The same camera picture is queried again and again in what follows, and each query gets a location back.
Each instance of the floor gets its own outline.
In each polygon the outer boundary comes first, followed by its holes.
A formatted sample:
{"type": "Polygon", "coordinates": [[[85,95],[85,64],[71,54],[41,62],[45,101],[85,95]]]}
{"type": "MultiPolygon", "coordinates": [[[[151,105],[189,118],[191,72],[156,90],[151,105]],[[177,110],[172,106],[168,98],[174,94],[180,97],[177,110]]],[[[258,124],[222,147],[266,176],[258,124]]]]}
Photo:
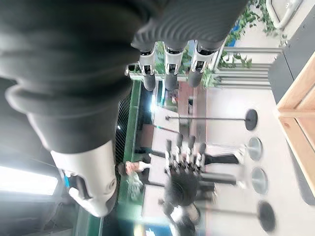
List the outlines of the floor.
{"type": "MultiPolygon", "coordinates": [[[[207,235],[260,236],[267,235],[255,214],[260,201],[271,204],[276,216],[275,236],[314,235],[315,207],[307,205],[300,194],[291,156],[282,130],[275,117],[275,101],[269,90],[220,89],[207,90],[207,116],[242,117],[247,109],[258,112],[257,128],[250,132],[239,121],[208,121],[207,144],[238,147],[257,136],[263,144],[260,161],[245,156],[245,168],[237,171],[246,189],[230,185],[218,185],[218,197],[214,205],[207,207],[207,235]],[[268,177],[268,192],[256,193],[252,187],[251,174],[255,167],[264,170],[268,177]]],[[[220,171],[221,165],[208,171],[220,171]]]]}

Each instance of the black trousers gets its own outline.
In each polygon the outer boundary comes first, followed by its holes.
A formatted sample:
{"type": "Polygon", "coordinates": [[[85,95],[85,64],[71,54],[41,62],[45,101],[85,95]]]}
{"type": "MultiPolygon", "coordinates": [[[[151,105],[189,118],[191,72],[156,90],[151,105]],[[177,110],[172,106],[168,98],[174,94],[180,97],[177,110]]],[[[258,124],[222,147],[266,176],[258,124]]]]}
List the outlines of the black trousers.
{"type": "Polygon", "coordinates": [[[211,156],[205,154],[205,165],[212,163],[222,163],[222,164],[239,164],[238,159],[234,154],[224,154],[220,156],[211,156]]]}

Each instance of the robotic hand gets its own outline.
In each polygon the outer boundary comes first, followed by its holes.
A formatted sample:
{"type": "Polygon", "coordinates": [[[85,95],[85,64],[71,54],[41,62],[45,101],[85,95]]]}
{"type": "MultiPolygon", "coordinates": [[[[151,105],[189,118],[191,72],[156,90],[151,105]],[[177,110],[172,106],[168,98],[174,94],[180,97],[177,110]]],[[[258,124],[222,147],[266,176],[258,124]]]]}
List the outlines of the robotic hand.
{"type": "MultiPolygon", "coordinates": [[[[126,65],[140,57],[145,87],[152,90],[153,48],[163,41],[165,85],[173,89],[187,42],[198,40],[202,46],[198,53],[205,57],[194,56],[197,63],[191,69],[202,73],[207,56],[222,45],[246,4],[247,0],[0,1],[0,76],[18,82],[6,91],[6,99],[27,115],[78,204],[95,216],[107,215],[115,204],[119,102],[132,85],[126,65]]],[[[190,160],[169,161],[168,173],[178,183],[172,188],[184,184],[183,175],[192,185],[197,183],[199,170],[190,160]]],[[[183,198],[171,204],[188,207],[194,188],[181,187],[183,198]]]]}
{"type": "Polygon", "coordinates": [[[200,171],[203,168],[206,145],[199,148],[197,158],[193,155],[195,137],[190,136],[186,159],[181,155],[183,136],[177,137],[176,159],[171,153],[171,141],[166,143],[166,167],[165,173],[168,179],[165,185],[164,202],[162,204],[164,214],[171,223],[172,234],[179,236],[195,235],[195,225],[200,221],[200,211],[194,205],[199,189],[200,171]]]}

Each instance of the green leaves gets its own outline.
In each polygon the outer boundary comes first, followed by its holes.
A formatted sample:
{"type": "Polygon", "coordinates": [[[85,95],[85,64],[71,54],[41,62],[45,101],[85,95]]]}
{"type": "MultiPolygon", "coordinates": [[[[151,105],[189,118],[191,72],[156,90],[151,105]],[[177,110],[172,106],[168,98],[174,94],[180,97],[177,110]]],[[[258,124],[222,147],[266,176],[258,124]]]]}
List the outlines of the green leaves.
{"type": "Polygon", "coordinates": [[[233,57],[234,57],[235,59],[238,59],[238,60],[241,59],[241,55],[240,55],[240,54],[234,54],[233,57]]]}

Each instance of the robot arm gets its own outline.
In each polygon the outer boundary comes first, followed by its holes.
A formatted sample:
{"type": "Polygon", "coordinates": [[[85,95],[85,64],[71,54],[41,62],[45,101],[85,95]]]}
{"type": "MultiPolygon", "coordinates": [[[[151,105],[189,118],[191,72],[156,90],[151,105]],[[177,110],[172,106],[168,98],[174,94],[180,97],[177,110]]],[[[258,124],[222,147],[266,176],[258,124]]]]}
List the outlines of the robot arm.
{"type": "Polygon", "coordinates": [[[6,99],[27,115],[66,176],[70,195],[87,211],[104,216],[115,203],[116,122],[119,101],[131,89],[126,65],[141,56],[152,90],[154,50],[145,52],[163,41],[165,84],[173,89],[186,43],[195,39],[215,51],[246,3],[0,1],[0,75],[18,82],[6,99]]]}

